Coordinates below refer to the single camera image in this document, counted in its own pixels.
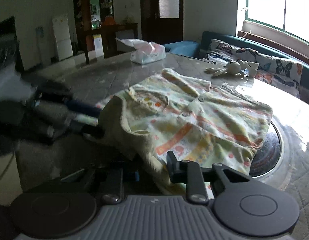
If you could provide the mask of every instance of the plush bunny toy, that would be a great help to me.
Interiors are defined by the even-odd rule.
[[[249,72],[249,77],[254,77],[257,73],[258,67],[259,63],[239,60],[238,62],[230,61],[224,68],[206,68],[206,71],[213,73],[213,77],[219,76],[226,72],[232,75],[237,75],[240,73],[242,76],[244,76],[242,70],[247,69]]]

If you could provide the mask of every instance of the doorway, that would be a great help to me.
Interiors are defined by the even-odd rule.
[[[159,44],[183,40],[183,0],[140,0],[142,39]]]

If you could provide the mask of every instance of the window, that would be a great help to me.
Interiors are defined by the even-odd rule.
[[[246,0],[246,20],[279,29],[309,43],[309,0]]]

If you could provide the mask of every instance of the window frame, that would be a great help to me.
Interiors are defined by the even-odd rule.
[[[254,20],[254,19],[249,18],[249,17],[248,17],[248,11],[249,11],[249,0],[246,0],[246,7],[248,8],[248,10],[246,10],[246,17],[245,17],[245,20],[246,20],[246,21],[250,21],[250,22],[259,23],[259,24],[261,24],[261,25],[265,25],[265,26],[268,26],[268,27],[274,28],[274,29],[276,29],[276,30],[279,30],[279,31],[284,32],[284,33],[287,33],[287,34],[289,34],[289,35],[291,35],[291,36],[293,36],[293,37],[295,37],[295,38],[298,38],[298,39],[300,39],[301,41],[303,41],[303,42],[305,42],[305,43],[309,44],[309,42],[308,42],[308,41],[306,41],[305,39],[300,38],[299,36],[294,35],[293,33],[287,32],[287,31],[284,29],[284,27],[285,27],[285,22],[286,22],[286,14],[285,14],[285,13],[284,13],[284,19],[283,19],[283,21],[284,21],[283,28],[278,28],[278,27],[273,26],[273,25],[271,25],[271,24],[264,23],[264,22],[260,22],[260,21],[258,21],[258,20]]]

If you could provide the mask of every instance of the blue couch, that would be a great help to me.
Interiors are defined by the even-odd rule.
[[[282,51],[260,44],[258,42],[214,32],[203,32],[201,44],[195,41],[180,41],[166,44],[164,46],[166,48],[166,52],[201,59],[203,58],[203,55],[200,55],[200,50],[208,50],[211,39],[218,39],[226,43],[229,43],[230,45],[234,45],[241,48],[255,49],[260,53],[269,56],[298,60]],[[302,64],[304,67],[302,70],[300,85],[309,89],[309,65],[304,62],[302,62]]]

